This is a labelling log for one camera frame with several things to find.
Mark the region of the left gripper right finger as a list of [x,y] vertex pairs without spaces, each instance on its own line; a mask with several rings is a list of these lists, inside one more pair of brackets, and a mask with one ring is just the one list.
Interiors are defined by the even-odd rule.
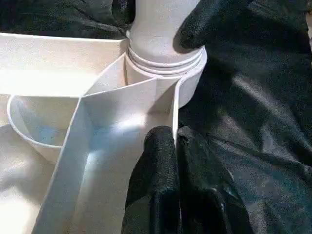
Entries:
[[203,135],[189,127],[180,128],[177,160],[185,234],[253,233],[231,173]]

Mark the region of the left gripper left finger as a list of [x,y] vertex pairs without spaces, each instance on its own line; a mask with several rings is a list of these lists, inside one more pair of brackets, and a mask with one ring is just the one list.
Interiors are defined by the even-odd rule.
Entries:
[[123,234],[180,234],[180,186],[172,129],[152,128],[129,180]]

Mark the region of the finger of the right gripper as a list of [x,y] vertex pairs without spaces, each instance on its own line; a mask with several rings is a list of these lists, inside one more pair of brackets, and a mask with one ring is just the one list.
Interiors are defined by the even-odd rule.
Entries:
[[112,15],[118,24],[132,24],[136,16],[136,1],[113,0]]
[[184,49],[199,48],[250,3],[250,0],[201,0],[180,26],[176,40]]

